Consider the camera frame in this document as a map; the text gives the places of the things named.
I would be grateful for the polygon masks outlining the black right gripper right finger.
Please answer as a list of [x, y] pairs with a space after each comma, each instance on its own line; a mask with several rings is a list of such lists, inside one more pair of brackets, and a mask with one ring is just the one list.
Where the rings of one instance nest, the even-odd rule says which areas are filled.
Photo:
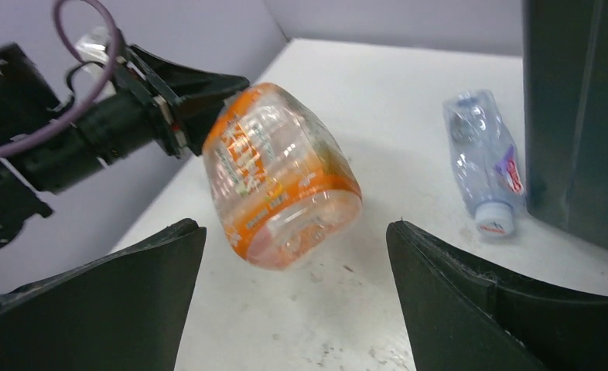
[[419, 370], [608, 370], [608, 297], [535, 280], [407, 221], [386, 242]]

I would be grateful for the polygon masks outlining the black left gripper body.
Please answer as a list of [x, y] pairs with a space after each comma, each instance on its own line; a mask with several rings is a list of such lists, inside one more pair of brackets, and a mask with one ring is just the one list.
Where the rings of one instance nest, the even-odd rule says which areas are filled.
[[179, 105], [191, 81], [189, 67], [137, 45], [122, 47], [111, 79], [115, 93], [76, 122], [76, 166], [101, 169], [152, 141], [167, 155], [182, 157], [191, 136]]

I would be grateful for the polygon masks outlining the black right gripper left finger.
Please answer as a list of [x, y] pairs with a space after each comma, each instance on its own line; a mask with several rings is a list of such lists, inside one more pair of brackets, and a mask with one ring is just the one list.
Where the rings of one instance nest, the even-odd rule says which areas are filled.
[[0, 370], [172, 370], [207, 231], [191, 219], [0, 294]]

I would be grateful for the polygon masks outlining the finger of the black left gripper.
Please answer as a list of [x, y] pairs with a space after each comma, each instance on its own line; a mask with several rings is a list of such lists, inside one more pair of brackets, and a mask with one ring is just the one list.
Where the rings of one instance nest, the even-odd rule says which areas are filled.
[[157, 142], [171, 156], [200, 155], [225, 100], [248, 88], [246, 77], [183, 66], [129, 46], [129, 68], [158, 110]]

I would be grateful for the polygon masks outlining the crushed orange bottle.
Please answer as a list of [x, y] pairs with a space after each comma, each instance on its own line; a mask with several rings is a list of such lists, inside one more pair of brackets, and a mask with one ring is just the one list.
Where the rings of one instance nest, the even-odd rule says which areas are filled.
[[202, 157], [226, 238], [256, 267], [290, 268], [361, 214], [362, 192], [336, 139], [277, 84], [235, 95]]

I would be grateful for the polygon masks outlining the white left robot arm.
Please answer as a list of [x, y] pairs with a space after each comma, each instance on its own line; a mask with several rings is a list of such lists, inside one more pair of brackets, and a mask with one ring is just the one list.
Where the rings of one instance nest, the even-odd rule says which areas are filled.
[[155, 142], [169, 156], [200, 155], [227, 99], [248, 87], [241, 76], [171, 63], [136, 45], [102, 63], [110, 96], [59, 100], [22, 49], [0, 46], [0, 249], [60, 193]]

